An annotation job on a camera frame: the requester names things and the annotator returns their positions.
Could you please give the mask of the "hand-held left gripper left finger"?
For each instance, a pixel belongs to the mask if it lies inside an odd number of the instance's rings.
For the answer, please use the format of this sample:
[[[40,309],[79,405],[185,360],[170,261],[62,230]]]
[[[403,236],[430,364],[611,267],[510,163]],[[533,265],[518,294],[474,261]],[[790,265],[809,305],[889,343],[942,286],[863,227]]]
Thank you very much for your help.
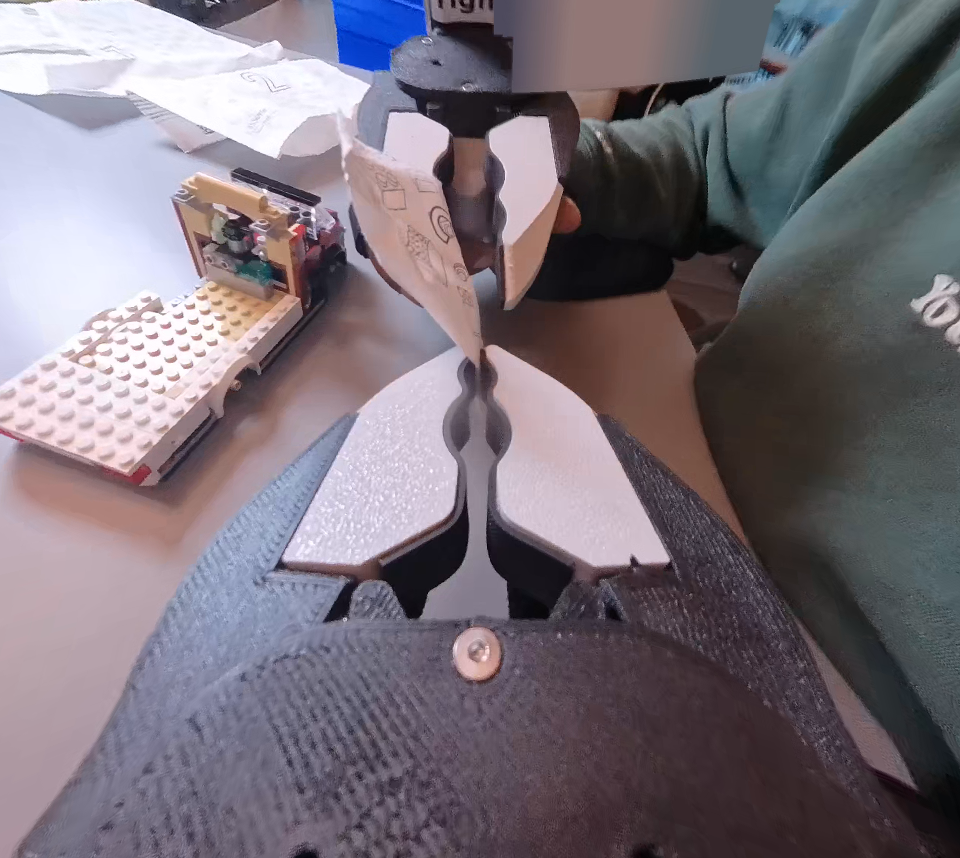
[[[359,409],[282,553],[294,571],[373,577],[447,531],[466,503],[474,364],[427,360]]]

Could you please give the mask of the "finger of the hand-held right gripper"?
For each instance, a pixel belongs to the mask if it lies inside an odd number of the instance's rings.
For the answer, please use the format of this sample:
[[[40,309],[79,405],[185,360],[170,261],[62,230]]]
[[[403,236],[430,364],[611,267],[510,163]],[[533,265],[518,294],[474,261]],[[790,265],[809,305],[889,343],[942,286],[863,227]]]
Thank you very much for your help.
[[[493,128],[486,173],[493,194],[494,274],[509,311],[541,270],[562,199],[548,118],[520,116]]]
[[[382,192],[386,216],[410,252],[459,252],[449,201],[453,150],[449,130],[417,112],[390,113],[383,145],[394,180]]]

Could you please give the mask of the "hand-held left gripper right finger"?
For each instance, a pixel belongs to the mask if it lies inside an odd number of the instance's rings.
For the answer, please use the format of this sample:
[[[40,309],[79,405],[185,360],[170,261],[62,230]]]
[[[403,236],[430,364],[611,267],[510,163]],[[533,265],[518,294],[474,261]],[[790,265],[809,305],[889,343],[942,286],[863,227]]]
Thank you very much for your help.
[[[490,562],[508,583],[596,583],[670,555],[594,410],[505,349],[486,347]]]

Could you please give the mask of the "small brick-print paper bag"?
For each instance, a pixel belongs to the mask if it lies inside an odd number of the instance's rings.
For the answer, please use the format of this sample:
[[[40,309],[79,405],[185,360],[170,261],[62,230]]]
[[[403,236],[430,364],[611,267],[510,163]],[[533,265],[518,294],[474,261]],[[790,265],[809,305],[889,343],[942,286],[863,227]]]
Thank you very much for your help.
[[[436,171],[450,132],[417,112],[391,112],[384,149],[338,114],[342,168],[366,250],[478,366],[483,338],[471,274]]]

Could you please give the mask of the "toy brick truck model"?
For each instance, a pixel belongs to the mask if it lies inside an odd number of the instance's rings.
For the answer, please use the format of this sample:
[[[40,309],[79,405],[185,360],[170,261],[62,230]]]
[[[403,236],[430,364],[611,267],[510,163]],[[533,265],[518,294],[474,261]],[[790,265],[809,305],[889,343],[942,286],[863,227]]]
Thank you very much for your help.
[[[195,271],[92,316],[2,384],[1,432],[139,487],[158,484],[330,299],[346,232],[315,193],[234,168],[172,195]]]

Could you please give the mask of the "white long brick plate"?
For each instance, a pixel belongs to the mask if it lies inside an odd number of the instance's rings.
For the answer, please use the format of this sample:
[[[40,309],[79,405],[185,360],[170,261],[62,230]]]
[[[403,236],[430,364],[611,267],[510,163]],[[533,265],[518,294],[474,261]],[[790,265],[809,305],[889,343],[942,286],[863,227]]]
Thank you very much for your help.
[[[100,373],[30,370],[2,384],[2,434],[139,487],[158,484],[214,420],[196,395],[168,397]]]
[[[189,363],[162,355],[112,360],[52,353],[2,384],[2,433],[22,442],[91,455],[123,446],[149,449],[201,405],[229,367],[248,355],[199,349]]]

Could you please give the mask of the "blue storage bin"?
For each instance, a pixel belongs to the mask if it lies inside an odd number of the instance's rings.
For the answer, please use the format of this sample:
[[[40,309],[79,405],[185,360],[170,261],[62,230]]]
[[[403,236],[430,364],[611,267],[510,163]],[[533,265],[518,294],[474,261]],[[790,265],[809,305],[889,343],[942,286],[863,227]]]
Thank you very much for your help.
[[[331,0],[338,62],[369,72],[388,71],[392,53],[428,34],[424,0]]]

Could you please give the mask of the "printed paper bag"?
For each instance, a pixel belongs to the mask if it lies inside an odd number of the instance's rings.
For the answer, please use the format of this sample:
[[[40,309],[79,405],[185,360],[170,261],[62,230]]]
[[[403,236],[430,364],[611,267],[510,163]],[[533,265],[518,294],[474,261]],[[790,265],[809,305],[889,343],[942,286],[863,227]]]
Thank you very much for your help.
[[[142,80],[190,80],[283,60],[277,41],[250,45],[137,0],[5,2],[1,90],[124,97]]]

